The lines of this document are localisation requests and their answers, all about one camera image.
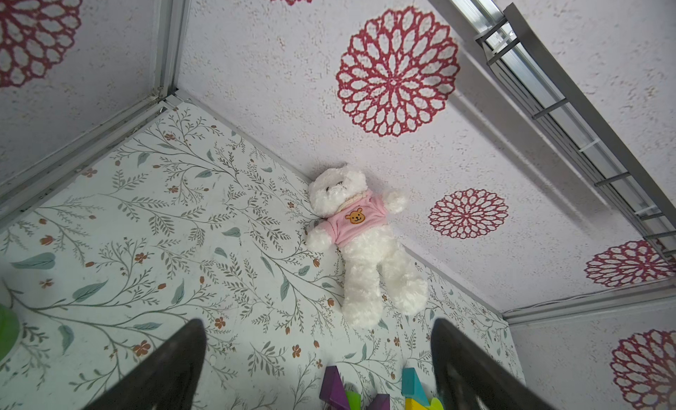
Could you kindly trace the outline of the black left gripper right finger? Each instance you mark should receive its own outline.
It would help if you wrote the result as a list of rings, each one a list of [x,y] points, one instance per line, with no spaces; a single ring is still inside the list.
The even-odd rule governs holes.
[[[431,357],[446,409],[553,408],[446,319],[433,324]]]

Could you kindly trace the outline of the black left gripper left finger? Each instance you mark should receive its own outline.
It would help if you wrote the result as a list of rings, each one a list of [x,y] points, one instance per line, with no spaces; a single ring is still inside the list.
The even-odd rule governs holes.
[[[204,365],[204,323],[194,318],[87,406],[95,410],[190,409]]]

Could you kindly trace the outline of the light green cylinder block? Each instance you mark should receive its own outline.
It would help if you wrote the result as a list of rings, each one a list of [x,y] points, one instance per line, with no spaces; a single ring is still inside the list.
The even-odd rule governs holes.
[[[443,410],[443,403],[438,398],[432,398],[429,400],[429,405],[426,406],[429,410]]]

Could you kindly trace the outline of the teal triangle block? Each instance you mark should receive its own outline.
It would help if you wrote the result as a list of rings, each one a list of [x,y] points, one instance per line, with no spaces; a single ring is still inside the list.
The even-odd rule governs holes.
[[[401,373],[401,395],[406,401],[406,406],[419,406],[428,408],[430,402],[414,368],[406,367]]]

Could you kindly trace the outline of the purple triangle block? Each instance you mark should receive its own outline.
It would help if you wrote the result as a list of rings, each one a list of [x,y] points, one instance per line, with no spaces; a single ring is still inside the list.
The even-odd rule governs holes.
[[[336,366],[327,366],[320,388],[320,400],[331,409],[350,410],[343,381]]]
[[[367,410],[390,410],[391,398],[389,394],[377,394],[366,408]]]

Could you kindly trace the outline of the small green cylinder block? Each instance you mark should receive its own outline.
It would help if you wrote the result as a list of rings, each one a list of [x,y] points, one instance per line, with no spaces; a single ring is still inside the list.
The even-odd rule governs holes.
[[[346,392],[346,397],[349,404],[349,410],[361,410],[362,409],[362,399],[361,395],[358,392],[348,391]]]

